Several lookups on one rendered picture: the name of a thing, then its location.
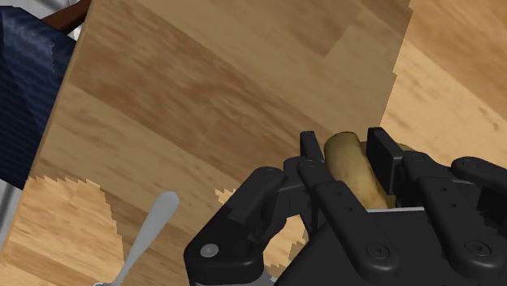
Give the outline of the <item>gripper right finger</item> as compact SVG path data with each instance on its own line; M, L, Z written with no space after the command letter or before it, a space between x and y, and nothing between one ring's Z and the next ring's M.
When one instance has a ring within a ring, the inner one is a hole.
M492 234L472 194L496 205L507 198L507 169L476 157L448 167L429 155L403 150L380 127L369 128L366 156L384 190L398 202L422 204L449 265L467 279L498 279L507 273L507 222Z

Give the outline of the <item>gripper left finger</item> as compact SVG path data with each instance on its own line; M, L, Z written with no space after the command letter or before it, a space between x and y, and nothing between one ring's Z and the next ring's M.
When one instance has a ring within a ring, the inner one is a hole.
M313 132L282 169L259 167L184 250L190 286L387 286L401 256L347 185L326 168ZM278 279L263 252L300 215L309 242Z

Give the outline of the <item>brown potato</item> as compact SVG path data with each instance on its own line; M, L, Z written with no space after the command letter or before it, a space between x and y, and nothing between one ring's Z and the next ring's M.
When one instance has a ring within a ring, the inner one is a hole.
M324 145L327 169L343 181L366 209L395 208L395 196L387 195L366 156L366 142L354 132L340 132Z

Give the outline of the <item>grey metal spoon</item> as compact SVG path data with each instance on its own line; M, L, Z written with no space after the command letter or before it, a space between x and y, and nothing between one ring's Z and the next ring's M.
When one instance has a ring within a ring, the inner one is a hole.
M145 221L136 235L124 265L115 279L109 283L97 282L93 286L121 286L136 261L150 247L172 215L177 211L179 204L180 199L176 192L168 191L160 194L151 206Z

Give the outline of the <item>dark blue chair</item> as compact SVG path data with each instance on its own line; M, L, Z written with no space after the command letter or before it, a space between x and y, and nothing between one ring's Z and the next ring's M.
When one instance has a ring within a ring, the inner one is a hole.
M0 180L22 189L92 0L39 19L0 6Z

